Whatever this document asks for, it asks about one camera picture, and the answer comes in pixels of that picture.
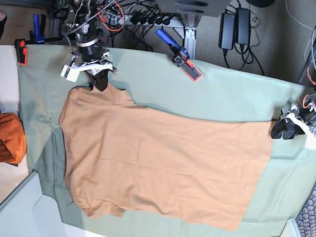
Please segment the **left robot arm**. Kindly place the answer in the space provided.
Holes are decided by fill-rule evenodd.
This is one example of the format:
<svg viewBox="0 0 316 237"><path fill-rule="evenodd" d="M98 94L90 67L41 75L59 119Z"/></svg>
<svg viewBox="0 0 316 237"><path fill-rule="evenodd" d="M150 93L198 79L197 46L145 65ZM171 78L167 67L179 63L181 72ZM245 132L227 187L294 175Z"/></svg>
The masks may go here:
<svg viewBox="0 0 316 237"><path fill-rule="evenodd" d="M316 81L311 72L316 70L316 30L311 36L311 50L298 82L308 79L311 86L315 87ZM273 139L294 139L298 135L307 136L306 145L310 143L310 149L316 148L316 93L307 94L302 104L293 103L290 107L282 108L280 116L271 130Z"/></svg>

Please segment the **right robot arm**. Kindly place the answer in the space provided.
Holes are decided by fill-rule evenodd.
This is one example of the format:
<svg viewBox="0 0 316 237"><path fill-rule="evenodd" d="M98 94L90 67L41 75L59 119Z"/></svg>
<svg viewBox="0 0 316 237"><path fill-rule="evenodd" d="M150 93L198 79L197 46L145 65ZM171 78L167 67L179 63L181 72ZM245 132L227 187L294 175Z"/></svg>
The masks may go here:
<svg viewBox="0 0 316 237"><path fill-rule="evenodd" d="M76 50L71 62L64 65L61 76L76 82L80 73L87 73L91 83L100 91L108 86L108 72L115 72L112 62L107 60L109 50L103 48L107 35L99 28L99 14L110 6L107 0L70 0L68 16L62 25L61 34L70 42L75 35Z"/></svg>

